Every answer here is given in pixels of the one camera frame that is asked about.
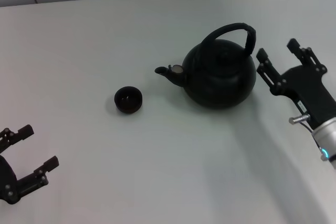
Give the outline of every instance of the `white table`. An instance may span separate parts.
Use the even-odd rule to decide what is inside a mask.
[[[154,69],[182,63],[214,29],[245,22],[280,71],[290,38],[329,68],[336,97],[334,0],[87,0],[0,8],[2,128],[35,135],[4,152],[19,178],[57,155],[49,185],[5,224],[335,223],[336,174],[299,112],[257,76],[227,111],[194,104]],[[225,36],[244,44],[245,33]],[[123,86],[143,107],[115,110]]]

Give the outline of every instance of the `kettle spout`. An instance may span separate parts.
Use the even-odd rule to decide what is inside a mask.
[[[183,67],[180,65],[169,65],[168,68],[158,67],[156,68],[155,73],[165,76],[168,80],[177,86],[186,86],[186,73],[183,70]]]

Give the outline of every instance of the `black kettle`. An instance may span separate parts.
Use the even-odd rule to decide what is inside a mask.
[[[223,39],[230,31],[247,31],[245,48]],[[256,43],[256,31],[244,24],[223,26],[210,33],[185,57],[182,66],[156,68],[173,84],[183,87],[202,106],[222,109],[235,106],[251,93],[256,82],[256,68],[250,56]]]

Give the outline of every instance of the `kettle lid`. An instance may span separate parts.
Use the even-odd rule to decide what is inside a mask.
[[[223,39],[216,39],[229,31],[244,29],[247,31],[245,48]],[[235,23],[223,26],[209,34],[199,45],[197,59],[210,74],[227,76],[236,73],[240,65],[253,52],[256,43],[256,31],[244,24]]]

